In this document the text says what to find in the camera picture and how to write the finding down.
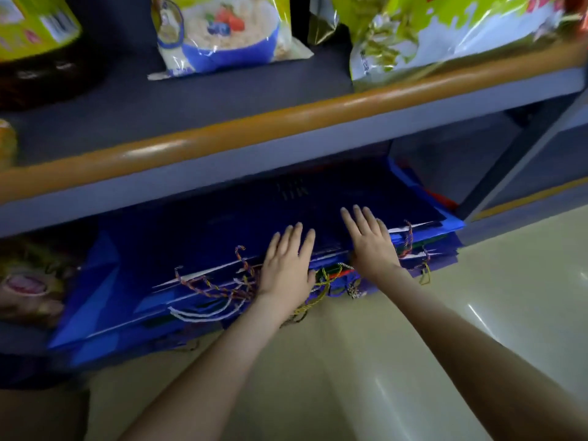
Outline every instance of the floor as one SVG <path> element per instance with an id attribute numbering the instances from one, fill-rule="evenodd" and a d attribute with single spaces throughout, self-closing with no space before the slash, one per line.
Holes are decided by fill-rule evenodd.
<path id="1" fill-rule="evenodd" d="M 462 250 L 428 288 L 588 405 L 588 206 Z M 111 441 L 217 335 L 91 379 L 86 441 Z M 486 440 L 430 351 L 380 293 L 321 303 L 259 358 L 224 440 Z"/>

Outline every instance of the finger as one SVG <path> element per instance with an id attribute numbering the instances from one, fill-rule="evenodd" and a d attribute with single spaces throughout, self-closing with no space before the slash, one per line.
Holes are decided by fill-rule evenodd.
<path id="1" fill-rule="evenodd" d="M 278 255 L 284 255 L 288 250 L 288 244 L 290 243 L 290 234 L 292 234 L 292 226 L 288 226 L 282 235 L 282 239 L 277 245 L 276 253 Z"/>
<path id="2" fill-rule="evenodd" d="M 390 237 L 390 232 L 388 232 L 388 228 L 384 224 L 384 221 L 380 220 L 379 218 L 376 218 L 376 220 L 378 221 L 378 226 L 380 227 L 380 232 L 382 232 L 384 239 L 391 242 L 392 238 Z"/>
<path id="3" fill-rule="evenodd" d="M 364 217 L 362 209 L 360 209 L 357 204 L 353 206 L 353 214 L 355 215 L 355 222 L 357 223 L 357 228 L 362 233 L 362 235 L 371 234 L 371 229 L 369 228 L 368 221 Z"/>
<path id="4" fill-rule="evenodd" d="M 300 258 L 304 260 L 305 263 L 311 262 L 312 248 L 315 246 L 315 236 L 315 230 L 309 230 L 306 233 L 306 238 L 304 238 L 304 243 L 300 248 Z"/>
<path id="5" fill-rule="evenodd" d="M 265 260 L 263 261 L 264 263 L 268 262 L 275 256 L 278 241 L 280 241 L 280 233 L 276 232 L 273 234 L 272 240 L 269 242 L 268 251 L 265 253 Z"/>
<path id="6" fill-rule="evenodd" d="M 288 244 L 288 252 L 290 254 L 298 255 L 300 249 L 300 238 L 302 238 L 302 223 L 297 222 L 294 230 L 290 235 L 290 243 Z"/>
<path id="7" fill-rule="evenodd" d="M 382 235 L 382 231 L 380 230 L 380 225 L 376 221 L 376 217 L 372 214 L 369 207 L 364 207 L 364 217 L 366 218 L 367 225 L 371 229 L 371 231 L 378 236 Z"/>
<path id="8" fill-rule="evenodd" d="M 309 293 L 310 291 L 312 291 L 312 288 L 314 288 L 316 283 L 316 271 L 311 269 L 310 271 L 308 271 L 308 290 Z"/>
<path id="9" fill-rule="evenodd" d="M 345 227 L 347 227 L 347 231 L 349 232 L 349 235 L 353 241 L 362 236 L 361 232 L 357 228 L 357 224 L 355 221 L 353 221 L 353 218 L 351 218 L 349 211 L 344 207 L 341 207 L 341 217 L 343 218 Z"/>

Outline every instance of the bowl image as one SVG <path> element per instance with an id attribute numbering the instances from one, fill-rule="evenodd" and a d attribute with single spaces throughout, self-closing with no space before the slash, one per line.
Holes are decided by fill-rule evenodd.
<path id="1" fill-rule="evenodd" d="M 229 66 L 255 66 L 272 61 L 276 50 L 277 35 L 280 31 L 280 15 L 274 6 L 268 2 L 262 4 L 264 15 L 271 16 L 276 27 L 266 38 L 257 43 L 237 49 L 204 49 L 184 42 L 183 54 L 194 67 L 195 72 L 211 72 Z"/>

